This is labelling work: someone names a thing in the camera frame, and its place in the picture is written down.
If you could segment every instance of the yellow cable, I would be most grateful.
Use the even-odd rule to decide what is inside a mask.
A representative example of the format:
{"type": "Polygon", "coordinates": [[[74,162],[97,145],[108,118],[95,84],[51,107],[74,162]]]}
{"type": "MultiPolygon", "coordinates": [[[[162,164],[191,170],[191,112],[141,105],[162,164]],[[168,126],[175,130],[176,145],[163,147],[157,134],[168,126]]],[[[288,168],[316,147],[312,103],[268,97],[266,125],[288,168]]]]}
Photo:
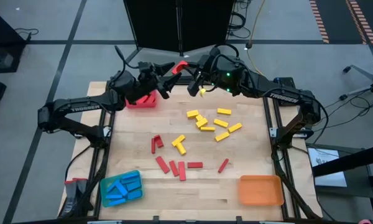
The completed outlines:
{"type": "MultiPolygon", "coordinates": [[[[256,30],[256,24],[257,24],[257,20],[259,18],[259,15],[260,15],[260,12],[261,12],[261,9],[262,9],[262,6],[264,5],[265,3],[265,0],[262,0],[262,3],[261,3],[261,6],[259,8],[259,11],[257,12],[257,15],[256,15],[256,19],[254,21],[254,25],[253,25],[253,29],[251,31],[251,35],[250,35],[250,40],[249,40],[249,43],[252,43],[252,39],[253,39],[253,35],[254,35],[254,31],[256,30]]],[[[251,64],[253,65],[254,69],[262,76],[264,76],[264,74],[256,67],[256,65],[254,64],[253,60],[250,58],[250,54],[249,54],[249,50],[247,50],[247,56],[249,57],[250,61],[251,61],[251,64]]]]}

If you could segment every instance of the orange bin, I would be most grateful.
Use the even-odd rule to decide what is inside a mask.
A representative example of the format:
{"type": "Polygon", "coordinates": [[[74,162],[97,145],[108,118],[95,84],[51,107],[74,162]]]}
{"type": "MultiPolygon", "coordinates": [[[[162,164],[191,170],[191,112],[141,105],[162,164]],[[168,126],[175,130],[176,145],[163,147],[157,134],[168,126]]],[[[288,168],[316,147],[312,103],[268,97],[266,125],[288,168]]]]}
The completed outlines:
{"type": "Polygon", "coordinates": [[[277,175],[243,175],[239,181],[243,205],[283,205],[282,183],[277,175]]]}

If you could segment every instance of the white paper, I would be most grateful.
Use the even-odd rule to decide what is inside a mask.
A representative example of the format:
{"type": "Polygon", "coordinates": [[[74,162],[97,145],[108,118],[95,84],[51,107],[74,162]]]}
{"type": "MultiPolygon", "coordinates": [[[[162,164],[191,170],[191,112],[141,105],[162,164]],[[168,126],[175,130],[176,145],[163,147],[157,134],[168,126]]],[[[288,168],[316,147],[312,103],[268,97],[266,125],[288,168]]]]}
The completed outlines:
{"type": "MultiPolygon", "coordinates": [[[[308,148],[312,167],[339,158],[338,151],[329,149],[308,148]]],[[[344,172],[315,177],[317,186],[347,187],[344,172]]]]}

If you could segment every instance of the wooden tabletop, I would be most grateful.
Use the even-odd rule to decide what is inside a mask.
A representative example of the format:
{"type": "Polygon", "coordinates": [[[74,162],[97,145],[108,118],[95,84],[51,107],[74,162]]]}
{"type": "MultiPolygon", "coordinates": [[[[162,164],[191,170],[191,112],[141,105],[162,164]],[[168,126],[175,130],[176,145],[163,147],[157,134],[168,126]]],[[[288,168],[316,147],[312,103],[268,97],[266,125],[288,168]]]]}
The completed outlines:
{"type": "MultiPolygon", "coordinates": [[[[100,95],[104,89],[105,82],[91,82],[88,95],[100,95]]],[[[117,207],[101,207],[99,219],[151,220],[158,215],[161,220],[235,220],[236,216],[242,216],[245,221],[282,220],[280,206],[245,206],[239,203],[237,196],[237,184],[242,175],[275,175],[262,99],[232,97],[222,90],[207,93],[204,98],[191,97],[186,86],[175,86],[169,99],[158,100],[156,108],[125,108],[116,113],[106,176],[139,170],[145,195],[117,207]],[[217,108],[231,109],[232,115],[217,114],[217,108]],[[190,110],[198,110],[207,118],[207,126],[215,126],[215,133],[202,133],[197,129],[196,121],[187,118],[190,110]],[[229,125],[240,122],[243,127],[227,139],[216,142],[214,137],[226,129],[213,124],[215,118],[227,121],[229,125]],[[164,147],[152,154],[151,138],[157,134],[164,147]],[[183,141],[185,156],[171,145],[181,134],[186,137],[183,141]],[[186,181],[180,182],[172,172],[162,172],[155,161],[157,156],[162,156],[167,163],[171,160],[203,162],[204,168],[186,169],[186,181]],[[218,168],[226,158],[229,164],[219,174],[218,168]]],[[[276,127],[272,100],[269,101],[276,127]]],[[[287,124],[297,114],[297,109],[281,108],[280,112],[283,123],[287,124]]],[[[99,116],[100,111],[84,112],[81,122],[97,125],[99,116]]],[[[88,144],[86,139],[76,140],[73,157],[88,144]]],[[[302,139],[294,139],[293,145],[306,150],[302,139]]],[[[69,180],[88,177],[92,154],[91,149],[74,161],[69,180]]],[[[297,191],[312,210],[322,216],[308,156],[290,149],[289,157],[297,191]]],[[[292,203],[286,188],[285,195],[292,217],[292,203]]],[[[95,197],[96,190],[91,197],[93,205],[95,197]]]]}

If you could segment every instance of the yellow block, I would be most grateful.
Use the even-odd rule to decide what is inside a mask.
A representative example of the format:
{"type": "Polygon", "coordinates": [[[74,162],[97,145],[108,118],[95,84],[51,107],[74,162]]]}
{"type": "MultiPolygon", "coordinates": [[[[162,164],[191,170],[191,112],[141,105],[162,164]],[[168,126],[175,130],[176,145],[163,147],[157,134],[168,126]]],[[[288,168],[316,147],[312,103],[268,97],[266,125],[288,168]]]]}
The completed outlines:
{"type": "Polygon", "coordinates": [[[195,118],[196,118],[197,121],[200,121],[201,119],[203,119],[203,116],[199,114],[199,115],[196,116],[195,118]]]}
{"type": "Polygon", "coordinates": [[[201,127],[200,131],[215,131],[215,127],[201,127]]]}
{"type": "Polygon", "coordinates": [[[214,119],[214,124],[217,124],[218,126],[221,126],[221,127],[224,127],[224,128],[228,127],[228,123],[227,122],[221,121],[219,119],[214,119]]]}
{"type": "Polygon", "coordinates": [[[228,128],[228,131],[229,131],[229,133],[232,133],[232,132],[240,129],[241,127],[242,127],[242,124],[241,123],[237,123],[234,126],[228,128]]]}
{"type": "Polygon", "coordinates": [[[225,132],[223,134],[220,134],[219,136],[216,136],[216,141],[219,142],[219,141],[223,140],[224,138],[228,138],[228,137],[229,137],[229,133],[225,132]]]}
{"type": "Polygon", "coordinates": [[[195,116],[199,115],[199,112],[198,110],[188,111],[186,112],[186,115],[188,116],[188,118],[194,118],[195,116]]]}
{"type": "Polygon", "coordinates": [[[173,145],[173,146],[176,146],[178,143],[184,141],[184,139],[185,139],[185,136],[182,134],[182,135],[180,135],[176,140],[174,140],[174,141],[172,142],[172,145],[173,145]]]}
{"type": "Polygon", "coordinates": [[[178,143],[175,147],[177,147],[178,152],[181,154],[181,156],[187,153],[187,151],[185,150],[184,146],[181,143],[178,143]]]}
{"type": "Polygon", "coordinates": [[[231,111],[231,110],[228,110],[228,109],[218,108],[218,109],[217,109],[217,113],[219,113],[219,114],[231,115],[232,111],[231,111]]]}
{"type": "Polygon", "coordinates": [[[208,123],[206,118],[201,119],[200,121],[196,122],[196,125],[198,128],[202,127],[203,125],[206,125],[208,123]]]}
{"type": "Polygon", "coordinates": [[[206,90],[204,88],[199,91],[199,94],[201,97],[203,97],[205,93],[206,93],[206,90]]]}

